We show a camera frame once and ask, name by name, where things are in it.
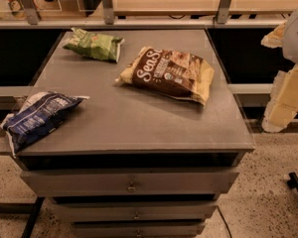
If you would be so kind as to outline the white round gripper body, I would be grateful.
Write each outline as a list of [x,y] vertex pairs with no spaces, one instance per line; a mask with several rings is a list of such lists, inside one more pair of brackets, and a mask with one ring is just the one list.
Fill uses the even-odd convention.
[[298,63],[298,8],[285,25],[282,50],[286,59]]

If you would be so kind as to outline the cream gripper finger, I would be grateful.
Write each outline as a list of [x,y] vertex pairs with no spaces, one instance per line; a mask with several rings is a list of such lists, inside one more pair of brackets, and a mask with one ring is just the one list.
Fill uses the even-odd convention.
[[288,72],[279,70],[274,78],[261,126],[277,133],[285,129],[298,113],[298,63]]
[[275,49],[283,46],[283,36],[286,23],[280,24],[272,32],[265,35],[261,40],[261,44],[267,48]]

